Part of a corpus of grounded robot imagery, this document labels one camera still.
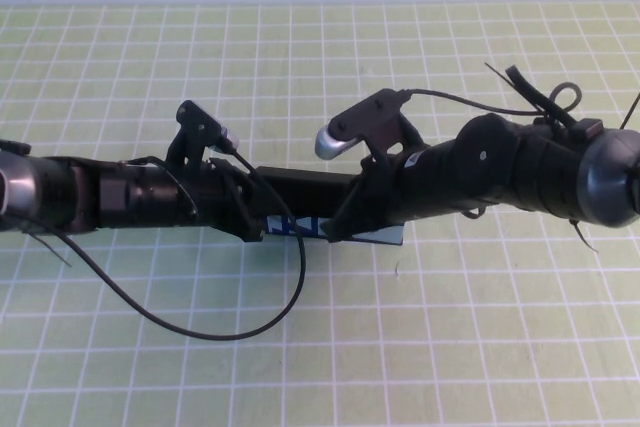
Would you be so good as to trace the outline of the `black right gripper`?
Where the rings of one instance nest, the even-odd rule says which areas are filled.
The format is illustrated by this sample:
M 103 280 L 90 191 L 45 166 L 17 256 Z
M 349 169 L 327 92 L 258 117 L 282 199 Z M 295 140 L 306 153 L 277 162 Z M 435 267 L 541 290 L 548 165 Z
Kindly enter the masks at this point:
M 330 243 L 353 237 L 357 228 L 390 228 L 428 217 L 427 145 L 397 154 L 378 151 L 361 167 L 336 213 L 322 224 Z

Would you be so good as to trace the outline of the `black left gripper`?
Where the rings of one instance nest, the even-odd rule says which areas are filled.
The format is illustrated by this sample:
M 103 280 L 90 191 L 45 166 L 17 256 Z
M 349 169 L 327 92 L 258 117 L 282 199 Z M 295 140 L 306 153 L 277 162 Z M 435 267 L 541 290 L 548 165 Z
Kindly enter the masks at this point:
M 261 242 L 264 222 L 249 212 L 253 193 L 249 176 L 221 158 L 203 162 L 194 180 L 199 226 L 239 235 L 244 242 Z

